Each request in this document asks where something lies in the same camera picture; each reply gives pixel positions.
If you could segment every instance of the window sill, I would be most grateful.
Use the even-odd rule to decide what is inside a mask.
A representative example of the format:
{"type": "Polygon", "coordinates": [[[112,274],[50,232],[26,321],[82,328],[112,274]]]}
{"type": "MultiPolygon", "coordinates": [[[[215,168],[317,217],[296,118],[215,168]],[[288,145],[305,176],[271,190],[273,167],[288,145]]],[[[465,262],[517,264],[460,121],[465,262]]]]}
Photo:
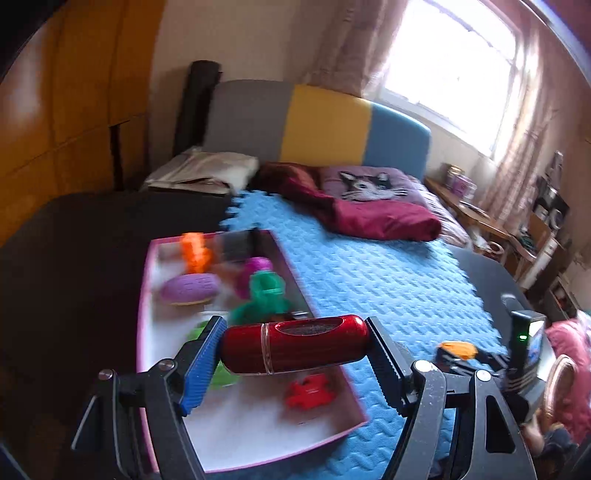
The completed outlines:
{"type": "Polygon", "coordinates": [[[387,106],[394,110],[398,110],[402,113],[410,114],[410,116],[417,116],[419,119],[424,119],[432,124],[437,125],[438,127],[443,128],[449,134],[452,134],[454,137],[458,138],[466,145],[474,148],[478,151],[478,153],[484,155],[485,157],[490,157],[492,151],[490,148],[483,147],[478,144],[478,142],[474,141],[470,135],[456,127],[453,123],[448,121],[447,119],[443,118],[440,115],[437,115],[435,112],[424,108],[420,105],[415,105],[407,100],[405,100],[400,95],[396,93],[386,90],[382,88],[381,92],[379,93],[378,97],[376,98],[375,102],[380,103],[381,105],[387,106]]]}

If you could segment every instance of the cat pillow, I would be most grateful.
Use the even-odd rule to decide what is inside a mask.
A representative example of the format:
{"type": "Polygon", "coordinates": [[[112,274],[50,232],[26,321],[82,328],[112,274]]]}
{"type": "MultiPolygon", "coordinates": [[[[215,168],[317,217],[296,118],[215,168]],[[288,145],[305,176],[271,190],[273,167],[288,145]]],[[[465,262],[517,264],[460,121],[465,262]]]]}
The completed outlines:
{"type": "Polygon", "coordinates": [[[343,200],[399,200],[427,207],[423,195],[397,168],[325,167],[320,169],[320,181],[325,193],[343,200]]]}

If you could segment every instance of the teal green toy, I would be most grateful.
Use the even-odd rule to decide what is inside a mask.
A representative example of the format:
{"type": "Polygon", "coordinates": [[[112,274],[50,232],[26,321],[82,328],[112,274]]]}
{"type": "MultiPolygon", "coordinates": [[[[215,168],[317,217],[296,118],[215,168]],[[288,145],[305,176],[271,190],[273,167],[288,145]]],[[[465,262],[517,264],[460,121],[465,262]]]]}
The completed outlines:
{"type": "MultiPolygon", "coordinates": [[[[191,330],[191,332],[187,335],[187,340],[197,340],[206,325],[207,321],[201,322],[199,325],[197,325],[197,327],[191,330]]],[[[209,386],[212,388],[227,387],[228,385],[233,385],[236,383],[238,378],[238,375],[230,373],[230,370],[224,367],[222,362],[219,362],[213,372],[212,380],[209,383],[209,386]]]]}
{"type": "Polygon", "coordinates": [[[272,315],[287,313],[290,302],[285,298],[285,282],[272,271],[258,271],[251,275],[251,301],[230,313],[230,324],[263,323],[272,315]]]}

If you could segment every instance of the headboard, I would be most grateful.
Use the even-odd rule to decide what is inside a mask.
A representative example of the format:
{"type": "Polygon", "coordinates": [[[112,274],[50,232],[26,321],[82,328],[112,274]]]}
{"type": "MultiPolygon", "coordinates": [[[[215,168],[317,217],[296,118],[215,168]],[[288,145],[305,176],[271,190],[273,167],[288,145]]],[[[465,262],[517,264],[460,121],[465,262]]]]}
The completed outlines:
{"type": "Polygon", "coordinates": [[[309,85],[270,80],[219,83],[203,149],[260,162],[396,167],[422,179],[431,133],[377,103],[309,85]]]}

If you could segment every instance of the window frame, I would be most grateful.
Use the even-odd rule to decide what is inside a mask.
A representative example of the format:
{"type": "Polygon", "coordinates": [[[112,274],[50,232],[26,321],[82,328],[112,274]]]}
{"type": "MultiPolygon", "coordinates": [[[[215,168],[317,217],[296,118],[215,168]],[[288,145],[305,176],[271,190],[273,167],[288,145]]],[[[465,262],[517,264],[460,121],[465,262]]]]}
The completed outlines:
{"type": "MultiPolygon", "coordinates": [[[[476,29],[474,29],[469,23],[467,23],[464,20],[461,20],[453,12],[450,12],[445,7],[436,3],[436,1],[433,1],[433,0],[422,0],[422,1],[436,7],[442,14],[448,15],[448,17],[450,17],[452,20],[458,22],[462,27],[464,27],[467,30],[472,30],[478,36],[480,36],[481,38],[483,38],[486,41],[486,39],[484,37],[482,37],[482,35],[480,33],[478,33],[478,31],[476,29]]],[[[507,92],[506,92],[506,96],[505,96],[505,108],[503,111],[503,116],[501,117],[501,123],[499,124],[499,128],[497,129],[497,132],[495,135],[495,141],[492,144],[492,146],[479,144],[479,142],[477,142],[475,139],[473,139],[469,133],[464,132],[464,130],[462,130],[459,126],[454,124],[448,117],[442,115],[441,113],[438,113],[438,112],[430,109],[429,107],[422,105],[420,102],[419,103],[409,102],[405,96],[400,95],[399,93],[396,93],[393,90],[388,90],[386,88],[386,79],[388,77],[389,70],[390,70],[389,66],[388,66],[386,72],[384,73],[384,75],[378,85],[378,88],[376,89],[377,92],[376,92],[376,95],[375,95],[376,98],[374,101],[376,103],[380,103],[381,105],[390,107],[394,110],[401,111],[402,113],[410,114],[410,116],[419,117],[419,119],[424,119],[428,122],[431,122],[431,123],[437,125],[438,127],[443,128],[449,134],[452,134],[454,137],[457,137],[459,140],[463,141],[467,145],[473,147],[474,149],[476,149],[480,154],[484,155],[485,157],[493,158],[494,154],[495,154],[495,149],[496,149],[496,146],[497,146],[497,143],[499,140],[499,134],[501,132],[501,125],[505,122],[506,110],[509,105],[511,92],[512,92],[512,89],[514,87],[514,84],[515,84],[515,81],[517,78],[517,73],[518,73],[517,57],[518,57],[519,49],[522,46],[522,38],[521,38],[521,33],[520,33],[519,29],[501,11],[499,11],[499,9],[495,5],[492,5],[491,3],[486,2],[486,1],[482,1],[482,0],[475,0],[475,1],[479,1],[485,7],[487,7],[489,10],[491,10],[493,12],[493,14],[495,14],[507,26],[507,28],[509,28],[511,30],[511,32],[513,33],[513,35],[515,37],[515,52],[514,52],[513,58],[509,61],[509,66],[510,66],[509,80],[507,82],[507,92]]]]}

